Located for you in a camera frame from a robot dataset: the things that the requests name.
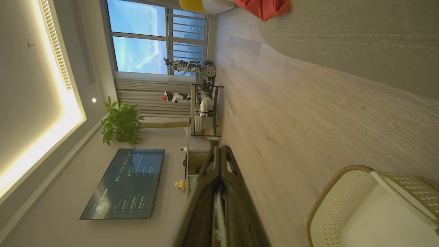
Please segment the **red cushion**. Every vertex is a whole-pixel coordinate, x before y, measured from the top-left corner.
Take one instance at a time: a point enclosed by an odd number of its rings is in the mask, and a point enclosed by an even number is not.
[[[238,6],[260,18],[263,22],[290,12],[289,0],[233,0]]]

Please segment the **small figurine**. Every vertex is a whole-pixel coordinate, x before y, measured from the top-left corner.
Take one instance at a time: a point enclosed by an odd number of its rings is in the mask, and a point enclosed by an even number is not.
[[[186,180],[178,180],[175,182],[175,190],[184,189],[184,185],[186,183]]]
[[[174,103],[184,102],[186,104],[190,103],[192,99],[191,94],[182,94],[182,93],[171,93],[169,91],[165,91],[162,96],[162,100],[164,101],[172,101]]]
[[[205,66],[201,65],[198,61],[186,62],[184,60],[175,60],[174,62],[169,61],[169,58],[163,58],[166,66],[176,71],[183,72],[183,75],[187,72],[199,73],[201,69]]]

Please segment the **window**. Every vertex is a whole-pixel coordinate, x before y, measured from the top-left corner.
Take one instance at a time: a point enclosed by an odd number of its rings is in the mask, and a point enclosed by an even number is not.
[[[203,62],[209,16],[136,2],[107,0],[113,59],[121,72],[178,75],[170,60]]]

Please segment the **wooden floor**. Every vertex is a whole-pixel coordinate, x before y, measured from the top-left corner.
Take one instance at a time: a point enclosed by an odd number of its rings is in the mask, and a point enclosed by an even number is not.
[[[438,102],[285,57],[242,9],[219,15],[215,63],[221,144],[232,147],[273,246],[308,246],[311,207],[344,166],[413,174],[439,189]]]

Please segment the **wall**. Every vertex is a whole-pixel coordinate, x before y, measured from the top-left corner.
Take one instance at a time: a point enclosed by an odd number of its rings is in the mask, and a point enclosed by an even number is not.
[[[102,143],[100,131],[70,163],[59,179],[4,243],[7,247],[166,246],[186,203],[174,183],[184,178],[187,143],[182,128],[146,131],[137,148],[165,149],[162,177],[151,219],[80,221],[85,206],[119,148],[128,144]]]

